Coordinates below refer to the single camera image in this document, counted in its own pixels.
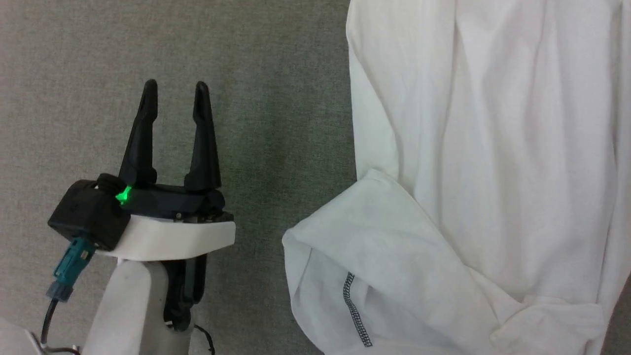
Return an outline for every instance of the green led indicator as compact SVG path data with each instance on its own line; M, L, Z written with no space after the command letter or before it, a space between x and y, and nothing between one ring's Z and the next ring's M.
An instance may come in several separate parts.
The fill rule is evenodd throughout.
M124 205L125 202L127 202L127 199L129 198L129 192L131 191L131 186L128 186L125 188L125 191L119 193L118 195L116 195L116 198L120 201L121 205Z

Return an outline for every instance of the black stitching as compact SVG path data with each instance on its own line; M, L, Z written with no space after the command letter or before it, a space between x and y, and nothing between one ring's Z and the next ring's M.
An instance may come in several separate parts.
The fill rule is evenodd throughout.
M348 310L351 313L353 324L355 324L355 329L357 330L359 338L362 340L363 346L371 347L372 342L370 341L370 337L368 336L366 328L363 326L362 317L359 315L359 311L357 311L357 307L355 307L353 301L351 301L351 285L353 283L353 280L355 280L355 275L349 272L346 276L346 281L344 282L342 295L344 295L344 302L346 303Z

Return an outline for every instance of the gray background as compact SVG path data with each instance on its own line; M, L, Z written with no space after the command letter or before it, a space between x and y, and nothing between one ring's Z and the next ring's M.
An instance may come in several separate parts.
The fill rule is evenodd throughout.
M0 315L38 331L66 242L46 226L77 179L117 173L143 83L154 165L190 164L194 85L211 88L235 246L209 257L199 323L218 354L317 354L292 318L281 237L354 180L339 0L0 0ZM96 257L51 339L81 342L114 266ZM606 354L631 348L627 293ZM207 354L195 334L191 354Z

